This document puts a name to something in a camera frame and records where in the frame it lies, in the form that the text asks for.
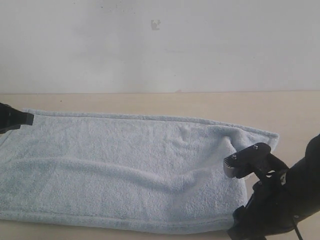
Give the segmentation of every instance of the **wooden table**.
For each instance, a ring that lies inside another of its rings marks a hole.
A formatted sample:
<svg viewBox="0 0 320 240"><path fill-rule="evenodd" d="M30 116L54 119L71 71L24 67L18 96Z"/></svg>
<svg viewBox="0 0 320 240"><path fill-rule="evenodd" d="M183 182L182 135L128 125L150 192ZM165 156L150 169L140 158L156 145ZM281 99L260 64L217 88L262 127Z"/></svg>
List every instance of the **wooden table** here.
<svg viewBox="0 0 320 240"><path fill-rule="evenodd" d="M164 94L0 94L14 108L48 111L173 115L205 118L255 127L280 134L274 154L292 166L320 132L320 91L164 93ZM256 181L247 181L248 193ZM318 240L320 214L304 220L305 240ZM0 221L0 240L227 240L225 232L161 235L114 229ZM294 232L271 240L297 239Z"/></svg>

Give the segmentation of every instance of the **towel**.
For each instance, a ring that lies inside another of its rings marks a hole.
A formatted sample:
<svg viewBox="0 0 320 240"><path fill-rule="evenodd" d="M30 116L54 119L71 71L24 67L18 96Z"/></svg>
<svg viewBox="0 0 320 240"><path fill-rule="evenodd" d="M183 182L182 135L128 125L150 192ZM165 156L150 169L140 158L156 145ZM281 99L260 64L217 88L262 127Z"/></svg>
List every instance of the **towel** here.
<svg viewBox="0 0 320 240"><path fill-rule="evenodd" d="M0 138L0 219L193 234L228 229L247 202L223 159L279 136L206 119L34 114Z"/></svg>

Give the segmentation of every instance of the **white wall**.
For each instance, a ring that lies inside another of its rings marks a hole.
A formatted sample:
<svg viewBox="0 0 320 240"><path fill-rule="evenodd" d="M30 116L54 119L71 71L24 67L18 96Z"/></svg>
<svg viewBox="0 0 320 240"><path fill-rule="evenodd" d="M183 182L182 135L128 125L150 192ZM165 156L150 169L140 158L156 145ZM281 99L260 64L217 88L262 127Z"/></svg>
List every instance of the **white wall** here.
<svg viewBox="0 0 320 240"><path fill-rule="evenodd" d="M319 11L319 0L0 0L0 93L320 90Z"/></svg>

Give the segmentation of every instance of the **black object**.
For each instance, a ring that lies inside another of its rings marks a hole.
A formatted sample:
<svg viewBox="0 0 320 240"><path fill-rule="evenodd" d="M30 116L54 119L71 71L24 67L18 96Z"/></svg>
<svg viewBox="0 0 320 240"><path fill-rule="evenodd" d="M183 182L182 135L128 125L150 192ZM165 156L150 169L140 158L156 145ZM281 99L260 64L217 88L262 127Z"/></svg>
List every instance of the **black object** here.
<svg viewBox="0 0 320 240"><path fill-rule="evenodd" d="M320 210L320 135L291 168L270 151L257 143L224 159L228 177L255 173L260 180L247 205L233 213L234 225L227 231L232 240L266 240L292 230L302 240L297 223Z"/></svg>
<svg viewBox="0 0 320 240"><path fill-rule="evenodd" d="M0 103L0 134L19 129L21 125L32 125L34 115L18 111L7 104Z"/></svg>

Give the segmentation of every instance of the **towel fold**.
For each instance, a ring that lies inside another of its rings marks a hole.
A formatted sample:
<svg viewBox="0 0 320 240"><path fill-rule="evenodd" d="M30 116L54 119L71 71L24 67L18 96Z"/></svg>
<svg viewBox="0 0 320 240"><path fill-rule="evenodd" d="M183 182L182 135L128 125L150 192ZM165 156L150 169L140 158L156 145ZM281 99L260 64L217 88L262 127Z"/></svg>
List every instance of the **towel fold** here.
<svg viewBox="0 0 320 240"><path fill-rule="evenodd" d="M223 230L247 202L223 159L279 136L212 120L34 114L0 138L0 219L192 234Z"/></svg>

